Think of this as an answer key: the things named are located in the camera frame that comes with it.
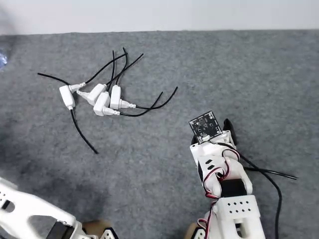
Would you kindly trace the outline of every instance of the brown object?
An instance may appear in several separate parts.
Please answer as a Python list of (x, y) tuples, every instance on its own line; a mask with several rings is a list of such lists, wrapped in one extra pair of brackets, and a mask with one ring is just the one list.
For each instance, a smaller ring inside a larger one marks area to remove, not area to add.
[(109, 222), (105, 222), (103, 220), (96, 220), (91, 222), (83, 223), (84, 232), (87, 235), (96, 235), (101, 237), (105, 228), (110, 228), (111, 224)]
[(188, 228), (188, 230), (187, 230), (187, 232), (186, 232), (186, 234), (185, 234), (184, 239), (191, 239), (191, 237), (193, 236), (194, 231), (195, 231), (195, 229), (196, 229), (197, 227), (198, 227), (197, 223), (192, 223), (192, 224), (189, 226), (189, 228)]

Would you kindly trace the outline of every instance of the white plastic bracket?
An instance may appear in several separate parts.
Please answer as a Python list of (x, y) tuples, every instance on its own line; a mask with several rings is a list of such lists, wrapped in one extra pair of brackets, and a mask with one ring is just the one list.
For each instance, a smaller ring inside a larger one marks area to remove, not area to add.
[[(260, 212), (254, 195), (221, 198), (213, 206), (224, 239), (265, 239)], [(214, 230), (208, 238), (214, 237)]]
[(98, 236), (95, 235), (86, 235), (82, 230), (82, 224), (80, 222), (76, 222), (73, 234), (70, 239), (99, 239)]
[[(7, 212), (5, 203), (12, 203), (14, 209)], [(0, 178), (0, 226), (19, 239), (42, 239), (29, 222), (32, 216), (50, 216), (68, 226), (75, 226), (75, 217), (49, 202), (17, 190), (17, 186)]]

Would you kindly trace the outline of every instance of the black plastic part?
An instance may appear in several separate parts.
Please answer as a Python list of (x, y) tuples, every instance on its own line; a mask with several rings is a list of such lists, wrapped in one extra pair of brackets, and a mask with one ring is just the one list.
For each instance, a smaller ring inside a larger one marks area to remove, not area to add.
[(195, 137), (195, 135), (193, 136), (192, 140), (191, 140), (191, 145), (198, 143), (197, 138)]
[(73, 232), (73, 227), (64, 225), (61, 222), (55, 222), (46, 239), (70, 239)]
[(229, 119), (225, 119), (224, 120), (224, 128), (223, 130), (229, 130), (230, 133), (231, 133), (231, 137), (234, 141), (234, 144), (237, 145), (238, 141), (237, 141), (237, 136), (236, 136), (236, 133), (235, 133), (235, 130), (234, 130), (234, 126), (233, 124), (231, 123), (231, 121)]
[(10, 204), (10, 201), (6, 200), (6, 202), (4, 203), (4, 205), (2, 206), (1, 209), (3, 209), (3, 210), (7, 209), (7, 207), (9, 206), (9, 204)]
[(110, 231), (112, 232), (114, 238), (115, 238), (115, 239), (119, 239), (118, 235), (116, 235), (116, 232), (114, 231), (113, 228), (105, 228), (104, 231), (106, 231), (106, 230), (110, 230)]
[(243, 180), (241, 179), (229, 179), (220, 182), (221, 197), (236, 197), (247, 195), (247, 191)]
[(198, 164), (198, 174), (201, 182), (203, 182), (203, 170), (200, 167), (200, 164)]

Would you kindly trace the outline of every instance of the blue object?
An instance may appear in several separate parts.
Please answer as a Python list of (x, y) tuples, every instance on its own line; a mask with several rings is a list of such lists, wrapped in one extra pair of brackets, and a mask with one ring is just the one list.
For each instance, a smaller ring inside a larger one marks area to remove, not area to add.
[(0, 69), (8, 63), (7, 56), (0, 51)]

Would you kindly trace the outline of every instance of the black circuit board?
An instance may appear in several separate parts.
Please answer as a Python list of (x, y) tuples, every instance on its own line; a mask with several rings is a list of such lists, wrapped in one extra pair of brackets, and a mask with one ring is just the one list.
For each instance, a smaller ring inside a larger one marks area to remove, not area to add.
[(191, 120), (189, 125), (200, 144), (223, 134), (213, 111)]

